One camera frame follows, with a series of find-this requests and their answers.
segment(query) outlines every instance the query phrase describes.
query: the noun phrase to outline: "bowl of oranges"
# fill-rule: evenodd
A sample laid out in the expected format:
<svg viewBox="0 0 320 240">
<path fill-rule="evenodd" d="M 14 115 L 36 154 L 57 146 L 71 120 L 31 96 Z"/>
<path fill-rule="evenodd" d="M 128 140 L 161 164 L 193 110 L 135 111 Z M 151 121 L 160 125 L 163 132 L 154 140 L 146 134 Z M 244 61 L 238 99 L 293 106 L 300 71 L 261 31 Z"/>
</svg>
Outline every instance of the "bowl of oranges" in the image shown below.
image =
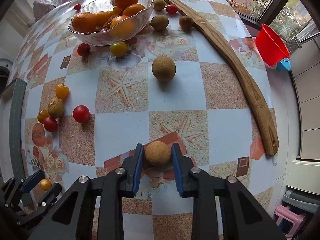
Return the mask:
<svg viewBox="0 0 320 240">
<path fill-rule="evenodd" d="M 72 17 L 68 30 L 93 46 L 126 41 L 146 26 L 153 3 L 154 0 L 95 0 Z"/>
</svg>

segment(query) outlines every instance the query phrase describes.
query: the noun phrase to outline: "tiled wall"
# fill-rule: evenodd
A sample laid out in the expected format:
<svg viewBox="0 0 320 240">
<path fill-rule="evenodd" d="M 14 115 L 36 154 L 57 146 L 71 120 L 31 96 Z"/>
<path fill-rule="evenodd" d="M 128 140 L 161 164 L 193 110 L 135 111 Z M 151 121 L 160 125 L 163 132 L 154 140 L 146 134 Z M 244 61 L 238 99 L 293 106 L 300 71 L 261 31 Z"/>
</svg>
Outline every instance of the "tiled wall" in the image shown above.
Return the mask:
<svg viewBox="0 0 320 240">
<path fill-rule="evenodd" d="M 301 109 L 301 158 L 320 160 L 320 36 L 291 54 Z"/>
</svg>

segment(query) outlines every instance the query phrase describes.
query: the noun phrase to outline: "white cloth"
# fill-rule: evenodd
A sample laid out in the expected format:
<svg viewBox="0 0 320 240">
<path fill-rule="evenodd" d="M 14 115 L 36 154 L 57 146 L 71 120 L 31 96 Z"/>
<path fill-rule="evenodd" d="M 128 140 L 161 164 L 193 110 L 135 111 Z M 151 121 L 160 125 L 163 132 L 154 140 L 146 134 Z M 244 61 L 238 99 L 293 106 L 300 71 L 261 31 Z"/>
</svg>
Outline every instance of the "white cloth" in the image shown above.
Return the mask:
<svg viewBox="0 0 320 240">
<path fill-rule="evenodd" d="M 33 15 L 36 18 L 36 21 L 40 20 L 48 12 L 52 11 L 57 6 L 67 2 L 69 0 L 34 0 L 33 2 Z"/>
</svg>

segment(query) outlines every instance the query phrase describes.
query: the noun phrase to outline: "metal screw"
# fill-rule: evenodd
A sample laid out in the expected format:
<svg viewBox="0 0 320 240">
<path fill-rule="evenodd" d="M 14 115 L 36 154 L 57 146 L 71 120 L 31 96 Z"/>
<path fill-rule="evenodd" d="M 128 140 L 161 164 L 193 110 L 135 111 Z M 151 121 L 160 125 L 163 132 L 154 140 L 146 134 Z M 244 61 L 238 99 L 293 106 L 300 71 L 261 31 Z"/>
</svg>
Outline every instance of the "metal screw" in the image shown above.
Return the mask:
<svg viewBox="0 0 320 240">
<path fill-rule="evenodd" d="M 116 174 L 122 174 L 122 173 L 124 173 L 124 171 L 125 171 L 125 169 L 124 168 L 118 168 L 118 169 L 116 169 Z"/>
<path fill-rule="evenodd" d="M 236 182 L 237 182 L 237 179 L 236 179 L 235 176 L 229 176 L 229 177 L 228 177 L 228 181 L 229 181 L 230 183 L 236 183 Z"/>
<path fill-rule="evenodd" d="M 80 178 L 79 178 L 79 182 L 80 183 L 85 183 L 85 182 L 87 182 L 88 181 L 88 177 L 87 176 L 81 176 Z"/>
<path fill-rule="evenodd" d="M 198 168 L 198 167 L 192 167 L 192 168 L 191 168 L 191 172 L 192 172 L 192 173 L 197 174 L 197 173 L 199 173 L 200 171 L 201 171 L 201 169 Z"/>
</svg>

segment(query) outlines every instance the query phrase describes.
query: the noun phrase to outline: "pink plastic stool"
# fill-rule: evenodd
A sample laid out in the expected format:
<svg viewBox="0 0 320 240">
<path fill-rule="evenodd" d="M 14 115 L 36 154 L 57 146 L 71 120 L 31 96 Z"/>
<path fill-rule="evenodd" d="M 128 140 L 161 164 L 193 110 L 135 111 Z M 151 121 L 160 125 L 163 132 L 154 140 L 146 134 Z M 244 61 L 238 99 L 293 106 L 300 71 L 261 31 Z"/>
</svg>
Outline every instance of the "pink plastic stool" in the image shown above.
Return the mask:
<svg viewBox="0 0 320 240">
<path fill-rule="evenodd" d="M 293 213 L 289 209 L 290 209 L 290 206 L 284 207 L 283 205 L 280 205 L 276 208 L 275 215 L 279 217 L 276 224 L 277 226 L 279 226 L 282 219 L 285 219 L 291 222 L 293 226 L 290 229 L 290 231 L 287 233 L 287 235 L 293 236 L 298 231 L 299 226 L 301 225 L 306 214 L 303 213 L 301 215 L 297 215 L 296 213 Z"/>
</svg>

